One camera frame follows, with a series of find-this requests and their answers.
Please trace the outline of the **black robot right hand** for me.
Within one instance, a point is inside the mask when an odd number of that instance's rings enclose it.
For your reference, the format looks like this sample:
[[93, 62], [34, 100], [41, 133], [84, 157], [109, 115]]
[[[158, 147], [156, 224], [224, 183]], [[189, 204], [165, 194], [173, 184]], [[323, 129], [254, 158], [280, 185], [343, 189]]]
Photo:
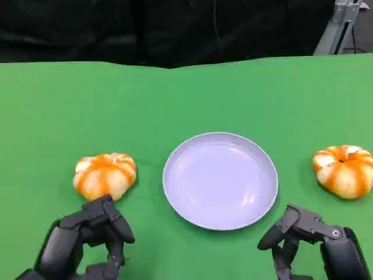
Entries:
[[372, 279], [357, 236], [349, 227], [326, 224], [321, 216], [296, 205], [288, 205], [258, 243], [259, 250], [272, 251], [278, 279], [312, 279], [296, 275], [291, 264], [301, 241], [320, 243], [328, 279]]

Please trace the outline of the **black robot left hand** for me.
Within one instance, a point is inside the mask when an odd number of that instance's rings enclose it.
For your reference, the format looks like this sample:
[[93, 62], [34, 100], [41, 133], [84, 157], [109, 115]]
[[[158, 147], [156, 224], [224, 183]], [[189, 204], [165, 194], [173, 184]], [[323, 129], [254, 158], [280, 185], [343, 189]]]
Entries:
[[[112, 196], [105, 195], [56, 220], [33, 268], [25, 270], [18, 279], [117, 279], [120, 267], [125, 264], [124, 244], [134, 242], [134, 234], [116, 209]], [[85, 244], [105, 245], [107, 261], [92, 264], [78, 274]]]

